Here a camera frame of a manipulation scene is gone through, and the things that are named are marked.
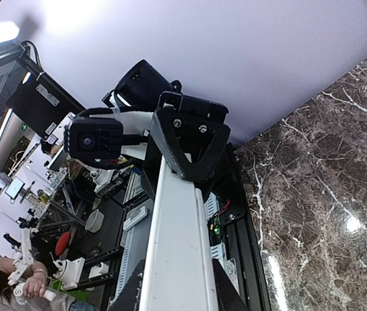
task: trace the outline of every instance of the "person's hand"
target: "person's hand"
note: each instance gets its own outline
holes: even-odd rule
[[[43,273],[35,273],[23,286],[23,295],[28,298],[42,297],[45,294],[47,278]]]

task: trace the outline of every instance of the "red object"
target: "red object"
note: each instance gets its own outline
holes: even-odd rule
[[[61,256],[61,254],[67,249],[70,237],[70,232],[66,232],[58,239],[58,242],[55,245],[56,256]]]

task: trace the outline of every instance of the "black camera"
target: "black camera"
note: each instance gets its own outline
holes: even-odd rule
[[[75,117],[64,129],[64,151],[75,159],[117,159],[123,125],[116,119]]]

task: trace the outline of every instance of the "white container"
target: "white container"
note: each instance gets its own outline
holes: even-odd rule
[[[100,230],[101,225],[103,224],[103,220],[104,214],[96,209],[90,214],[87,219],[86,230],[91,231],[92,233],[96,233],[98,230]]]

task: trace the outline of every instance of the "person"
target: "person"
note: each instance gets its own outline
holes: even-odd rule
[[[15,271],[13,260],[0,257],[0,311],[98,311],[94,306],[76,301],[74,297],[56,292],[56,298],[48,301],[43,298],[48,278],[47,268],[41,262],[34,262],[24,273],[27,278],[23,287],[26,305],[19,305],[8,285],[8,276]]]

